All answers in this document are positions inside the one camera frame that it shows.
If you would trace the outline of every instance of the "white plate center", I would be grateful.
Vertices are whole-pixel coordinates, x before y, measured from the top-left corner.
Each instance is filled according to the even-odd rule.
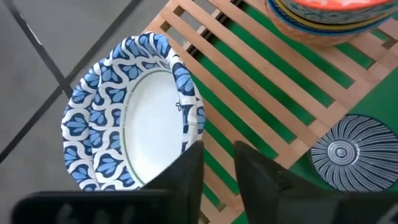
[[[148,183],[181,154],[182,112],[173,75],[148,73],[129,99],[124,119],[125,152],[132,171]]]

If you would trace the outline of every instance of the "gray floor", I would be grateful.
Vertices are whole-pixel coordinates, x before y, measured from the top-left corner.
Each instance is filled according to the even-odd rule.
[[[143,0],[93,60],[104,57],[121,39],[137,35],[167,0]],[[30,28],[64,75],[127,6],[129,0],[15,0]],[[214,8],[203,6],[208,12]],[[199,27],[194,20],[190,23]],[[58,87],[32,44],[0,1],[0,152]],[[179,42],[184,39],[173,34]],[[72,82],[74,88],[79,77]],[[12,206],[41,190],[77,190],[63,165],[60,120],[68,101],[62,93],[0,164],[0,223]]]

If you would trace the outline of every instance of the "bowl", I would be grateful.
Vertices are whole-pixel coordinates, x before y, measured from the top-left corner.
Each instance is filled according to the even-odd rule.
[[[347,42],[371,29],[362,29],[360,32],[316,32],[292,22],[291,18],[285,17],[273,6],[272,1],[268,0],[266,4],[267,15],[281,33],[285,34],[298,42],[315,46],[332,46]]]
[[[315,34],[325,35],[345,35],[359,33],[364,30],[368,30],[373,27],[379,26],[382,22],[387,20],[390,15],[380,17],[379,20],[372,19],[370,22],[359,22],[356,24],[344,24],[344,25],[331,25],[331,24],[320,24],[308,21],[299,17],[298,15],[287,9],[280,0],[268,0],[272,7],[280,15],[281,19],[284,19],[291,24],[295,25],[298,29],[304,30],[305,32],[314,32]]]
[[[391,13],[385,13],[383,15],[377,16],[372,19],[368,19],[361,22],[350,23],[350,24],[323,24],[319,22],[313,22],[296,15],[293,11],[291,11],[291,9],[286,7],[282,1],[283,0],[272,0],[274,6],[281,13],[285,14],[287,17],[292,18],[296,23],[300,24],[301,26],[304,26],[308,29],[319,30],[323,32],[349,31],[349,30],[360,29],[366,26],[376,26],[380,24],[380,21],[383,21],[384,18],[389,17],[391,15]]]
[[[350,24],[392,14],[397,10],[396,0],[282,0],[294,14],[309,21],[323,24]]]
[[[309,156],[321,178],[340,191],[380,192],[398,179],[398,138],[369,116],[346,115]]]
[[[202,138],[204,123],[167,37],[128,37],[73,91],[61,123],[65,166],[85,191],[139,189]]]

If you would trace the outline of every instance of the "tile grout line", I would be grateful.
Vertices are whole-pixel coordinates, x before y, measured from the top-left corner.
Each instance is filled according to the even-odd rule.
[[[33,114],[33,116],[26,122],[24,127],[15,135],[11,142],[6,148],[0,152],[0,164],[6,159],[6,157],[15,149],[19,142],[25,137],[25,135],[33,128],[35,123],[43,116],[45,112],[53,105],[53,103],[62,94],[62,87],[58,86],[51,95],[46,99],[42,106]]]
[[[51,74],[57,80],[58,84],[62,87],[62,90],[67,94],[70,98],[72,96],[72,88],[66,82],[65,77],[63,76],[61,70],[57,67],[54,60],[50,57],[50,55],[45,50],[44,46],[40,43],[37,36],[33,32],[33,30],[29,27],[28,23],[24,19],[21,12],[18,11],[13,0],[2,0],[7,6],[8,10],[17,21],[19,27],[25,33],[26,37],[29,39],[31,44],[34,46],[36,52],[39,54],[40,58],[43,60],[44,64],[50,70]]]
[[[86,68],[91,59],[93,59],[98,51],[107,43],[109,38],[112,37],[112,35],[131,15],[131,13],[134,12],[134,10],[141,3],[141,1],[142,0],[131,0],[131,2],[123,9],[123,11],[117,16],[117,18],[111,23],[111,25],[109,25],[109,27],[103,32],[99,39],[75,65],[73,70],[67,75],[66,80],[68,83],[71,83],[81,73],[81,71]]]

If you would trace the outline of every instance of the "green surface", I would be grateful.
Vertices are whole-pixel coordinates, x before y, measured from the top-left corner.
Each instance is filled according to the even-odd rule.
[[[258,21],[264,27],[269,29],[272,33],[282,39],[286,44],[294,48],[303,57],[311,61],[316,67],[324,71],[332,79],[338,82],[341,86],[348,88],[352,84],[352,80],[342,71],[338,70],[332,64],[322,59],[315,52],[310,50],[303,44],[290,40],[282,35],[273,25],[272,22],[263,16],[260,12],[244,5],[242,9],[249,14],[253,19]],[[226,27],[235,33],[241,40],[252,47],[257,53],[268,60],[273,66],[288,75],[304,90],[311,94],[315,99],[325,106],[333,102],[333,98],[323,92],[319,87],[307,80],[299,71],[294,69],[288,62],[280,58],[269,47],[262,44],[254,38],[248,31],[244,30],[239,25],[230,22]],[[378,30],[373,34],[383,41],[388,41],[389,37],[385,36]],[[263,89],[270,93],[275,99],[282,103],[288,110],[290,110],[296,117],[298,117],[305,124],[310,124],[314,118],[305,109],[298,105],[293,99],[276,87],[272,82],[252,67],[244,58],[238,55],[235,51],[230,49],[225,43],[214,38],[211,43],[226,57],[228,57],[234,64],[236,64],[246,75],[257,82]],[[369,68],[374,61],[360,52],[357,48],[350,44],[340,44],[337,46],[345,55],[352,58],[356,63],[364,68]],[[255,112],[265,123],[267,123],[276,133],[278,133],[287,142],[292,142],[295,135],[288,130],[282,123],[280,123],[273,115],[263,108],[253,97],[246,93],[238,84],[236,84],[230,77],[221,71],[210,59],[204,55],[198,55],[197,60],[212,73],[223,85],[225,85],[231,92],[233,92],[241,101],[246,104],[253,112]],[[248,141],[250,141],[263,155],[269,158],[275,158],[277,153],[264,142],[242,119],[239,118],[233,111],[231,111],[213,92],[211,92],[201,81],[199,81],[195,74],[193,81],[201,92],[202,97],[206,98]],[[370,94],[365,97],[351,112],[357,114],[365,114],[377,118],[390,126],[395,132],[398,132],[398,100],[395,100],[398,95],[398,88],[395,88],[398,83],[398,69],[395,69],[382,83],[379,84]],[[211,122],[206,122],[205,129],[210,135],[222,146],[229,155],[233,156],[233,144],[221,133]],[[213,169],[216,174],[223,180],[226,185],[235,194],[238,193],[238,186],[236,181],[229,176],[229,174],[220,166],[220,164],[208,153],[205,153],[205,162]],[[308,159],[308,155],[304,155],[298,162],[296,162],[290,170],[296,174],[308,179],[309,181],[323,187],[330,189],[330,187],[317,175]],[[204,194],[216,206],[220,206],[220,200],[217,196],[205,185]],[[247,223],[246,214],[242,213],[235,221],[236,224]]]

